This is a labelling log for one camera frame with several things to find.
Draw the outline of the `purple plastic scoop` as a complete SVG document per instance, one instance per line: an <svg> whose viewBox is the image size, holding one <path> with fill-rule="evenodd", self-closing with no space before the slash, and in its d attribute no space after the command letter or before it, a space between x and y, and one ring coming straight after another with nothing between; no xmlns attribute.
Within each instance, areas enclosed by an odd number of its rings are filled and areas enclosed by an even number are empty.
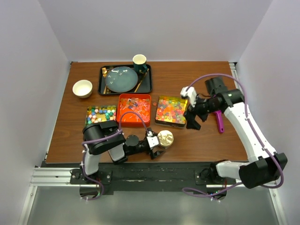
<svg viewBox="0 0 300 225"><path fill-rule="evenodd" d="M220 110L214 112L217 120L217 126L219 133L224 133L224 123L222 119L222 112Z"/></svg>

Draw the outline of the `gold tin of gummies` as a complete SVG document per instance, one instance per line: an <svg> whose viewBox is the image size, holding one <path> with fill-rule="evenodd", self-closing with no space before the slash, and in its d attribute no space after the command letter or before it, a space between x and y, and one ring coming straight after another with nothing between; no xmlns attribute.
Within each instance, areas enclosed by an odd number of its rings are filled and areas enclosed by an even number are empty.
<svg viewBox="0 0 300 225"><path fill-rule="evenodd" d="M188 101L179 97L159 96L155 113L155 122L160 125L184 128Z"/></svg>

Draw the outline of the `clear plastic jar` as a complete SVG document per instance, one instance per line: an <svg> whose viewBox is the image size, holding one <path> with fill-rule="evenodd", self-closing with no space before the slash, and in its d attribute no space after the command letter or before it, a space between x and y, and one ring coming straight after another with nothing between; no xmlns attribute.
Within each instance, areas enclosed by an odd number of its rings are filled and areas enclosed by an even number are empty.
<svg viewBox="0 0 300 225"><path fill-rule="evenodd" d="M168 149L172 146L173 143L160 143L159 148L161 149Z"/></svg>

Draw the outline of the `gold round jar lid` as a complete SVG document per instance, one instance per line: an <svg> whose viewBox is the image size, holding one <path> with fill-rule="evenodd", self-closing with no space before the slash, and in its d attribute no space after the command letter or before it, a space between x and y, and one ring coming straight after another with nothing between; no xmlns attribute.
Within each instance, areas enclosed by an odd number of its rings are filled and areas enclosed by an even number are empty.
<svg viewBox="0 0 300 225"><path fill-rule="evenodd" d="M162 130L158 133L158 138L160 143L173 143L174 136L171 131L169 130Z"/></svg>

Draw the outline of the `orange lollipop box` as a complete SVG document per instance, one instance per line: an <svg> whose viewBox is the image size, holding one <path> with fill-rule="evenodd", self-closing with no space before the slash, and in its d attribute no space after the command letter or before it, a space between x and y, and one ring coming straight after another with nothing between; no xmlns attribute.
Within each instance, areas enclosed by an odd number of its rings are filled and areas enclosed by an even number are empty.
<svg viewBox="0 0 300 225"><path fill-rule="evenodd" d="M116 121L122 127L146 127L151 121L151 96L149 94L127 93L119 96Z"/></svg>

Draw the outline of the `star candy tin box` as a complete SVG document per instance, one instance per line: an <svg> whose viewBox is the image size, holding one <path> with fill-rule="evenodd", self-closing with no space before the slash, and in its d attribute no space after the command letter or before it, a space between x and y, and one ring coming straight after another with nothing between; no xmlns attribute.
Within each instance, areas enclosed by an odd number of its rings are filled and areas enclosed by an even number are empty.
<svg viewBox="0 0 300 225"><path fill-rule="evenodd" d="M116 123L116 105L88 106L85 115L85 126L82 132L112 132L118 130Z"/></svg>

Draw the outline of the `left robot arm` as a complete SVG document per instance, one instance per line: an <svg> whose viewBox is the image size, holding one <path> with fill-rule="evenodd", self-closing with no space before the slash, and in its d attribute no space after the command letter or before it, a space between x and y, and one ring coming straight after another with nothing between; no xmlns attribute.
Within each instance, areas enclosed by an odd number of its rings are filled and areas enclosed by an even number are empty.
<svg viewBox="0 0 300 225"><path fill-rule="evenodd" d="M81 162L81 179L87 183L99 184L97 176L101 155L108 152L115 165L128 160L128 156L146 152L151 159L155 159L164 150L153 151L160 146L158 133L146 128L144 139L140 140L136 135L124 137L122 129L113 120L87 125L83 130L84 147Z"/></svg>

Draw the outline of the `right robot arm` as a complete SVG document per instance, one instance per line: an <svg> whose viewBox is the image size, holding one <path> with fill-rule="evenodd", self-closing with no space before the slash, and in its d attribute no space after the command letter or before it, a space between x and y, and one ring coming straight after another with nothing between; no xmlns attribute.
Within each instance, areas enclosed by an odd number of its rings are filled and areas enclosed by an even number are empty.
<svg viewBox="0 0 300 225"><path fill-rule="evenodd" d="M279 188L284 183L283 169L288 159L284 153L278 154L267 141L255 122L247 104L246 92L242 89L228 89L224 74L206 75L208 98L202 98L192 85L182 88L180 96L189 101L184 116L188 129L200 130L195 118L206 121L210 113L220 111L231 123L247 154L248 162L221 160L212 163L208 169L209 179L220 184L225 178L240 180L249 188Z"/></svg>

